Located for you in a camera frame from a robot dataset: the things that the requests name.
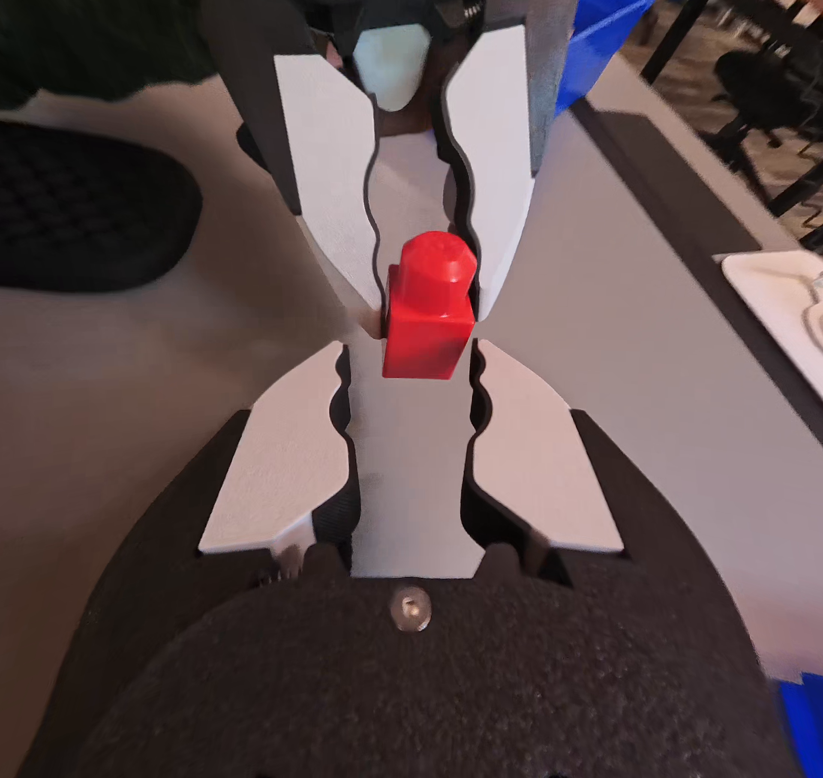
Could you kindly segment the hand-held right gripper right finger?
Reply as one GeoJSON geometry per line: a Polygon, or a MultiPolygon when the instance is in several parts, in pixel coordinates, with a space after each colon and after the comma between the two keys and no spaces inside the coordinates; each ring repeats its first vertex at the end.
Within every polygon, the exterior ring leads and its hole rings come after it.
{"type": "Polygon", "coordinates": [[[472,341],[460,519],[479,546],[509,544],[542,564],[566,549],[625,549],[575,424],[548,382],[486,339],[472,341]]]}

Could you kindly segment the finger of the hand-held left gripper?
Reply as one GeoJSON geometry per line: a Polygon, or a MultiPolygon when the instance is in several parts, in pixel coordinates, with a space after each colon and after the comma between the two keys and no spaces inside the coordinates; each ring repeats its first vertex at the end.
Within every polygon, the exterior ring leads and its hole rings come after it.
{"type": "Polygon", "coordinates": [[[344,303],[380,317],[379,234],[367,191],[378,150],[375,106],[319,54],[277,54],[273,64],[299,224],[344,303]]]}
{"type": "Polygon", "coordinates": [[[445,121],[468,172],[467,228],[478,249],[477,319],[501,292],[534,190],[526,33],[483,32],[445,85],[445,121]]]}

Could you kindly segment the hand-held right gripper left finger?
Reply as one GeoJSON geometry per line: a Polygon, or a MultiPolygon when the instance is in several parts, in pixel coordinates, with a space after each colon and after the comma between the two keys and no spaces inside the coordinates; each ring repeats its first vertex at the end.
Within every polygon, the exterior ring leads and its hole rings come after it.
{"type": "Polygon", "coordinates": [[[360,521],[348,347],[332,341],[252,405],[198,544],[204,554],[268,551],[297,575],[308,549],[333,546],[347,573],[360,521]]]}

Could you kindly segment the blue plastic bin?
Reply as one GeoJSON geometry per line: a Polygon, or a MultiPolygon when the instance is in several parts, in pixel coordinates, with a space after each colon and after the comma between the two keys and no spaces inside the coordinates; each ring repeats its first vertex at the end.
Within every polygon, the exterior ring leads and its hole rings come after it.
{"type": "Polygon", "coordinates": [[[806,777],[822,777],[822,676],[781,681],[778,695],[797,761],[806,777]]]}
{"type": "Polygon", "coordinates": [[[655,1],[579,0],[555,114],[561,114],[589,94],[655,1]]]}

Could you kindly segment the red mega block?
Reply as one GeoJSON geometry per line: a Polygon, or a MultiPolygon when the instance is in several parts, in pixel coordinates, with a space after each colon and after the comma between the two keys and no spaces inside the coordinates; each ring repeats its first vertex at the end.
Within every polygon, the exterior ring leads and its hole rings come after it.
{"type": "Polygon", "coordinates": [[[387,273],[387,379],[449,380],[476,323],[470,287],[476,256],[457,235],[428,231],[407,241],[387,273]]]}

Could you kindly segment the person's left forearm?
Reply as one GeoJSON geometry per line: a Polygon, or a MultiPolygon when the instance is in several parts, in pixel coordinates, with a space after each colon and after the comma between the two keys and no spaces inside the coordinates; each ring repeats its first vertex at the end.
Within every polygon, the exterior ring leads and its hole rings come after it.
{"type": "Polygon", "coordinates": [[[216,74],[201,0],[1,0],[1,106],[38,93],[118,102],[216,74]]]}

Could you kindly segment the person's left hand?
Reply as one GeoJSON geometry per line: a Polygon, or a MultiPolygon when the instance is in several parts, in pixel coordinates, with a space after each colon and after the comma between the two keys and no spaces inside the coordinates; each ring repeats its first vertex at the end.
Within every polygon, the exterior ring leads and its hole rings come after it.
{"type": "Polygon", "coordinates": [[[401,111],[379,111],[380,139],[402,135],[419,135],[432,130],[430,107],[408,106],[401,111]]]}

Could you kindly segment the black office chair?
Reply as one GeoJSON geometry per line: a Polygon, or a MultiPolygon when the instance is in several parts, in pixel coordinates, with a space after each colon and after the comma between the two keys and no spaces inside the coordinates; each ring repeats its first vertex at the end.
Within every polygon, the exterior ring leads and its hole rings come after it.
{"type": "Polygon", "coordinates": [[[821,143],[821,58],[797,51],[782,58],[766,51],[731,51],[718,58],[715,76],[723,92],[713,102],[730,104],[736,114],[719,132],[700,133],[704,143],[731,172],[744,176],[776,217],[816,194],[821,188],[821,162],[785,192],[770,197],[743,144],[747,135],[758,131],[770,146],[779,147],[779,129],[789,129],[810,144],[821,143]]]}

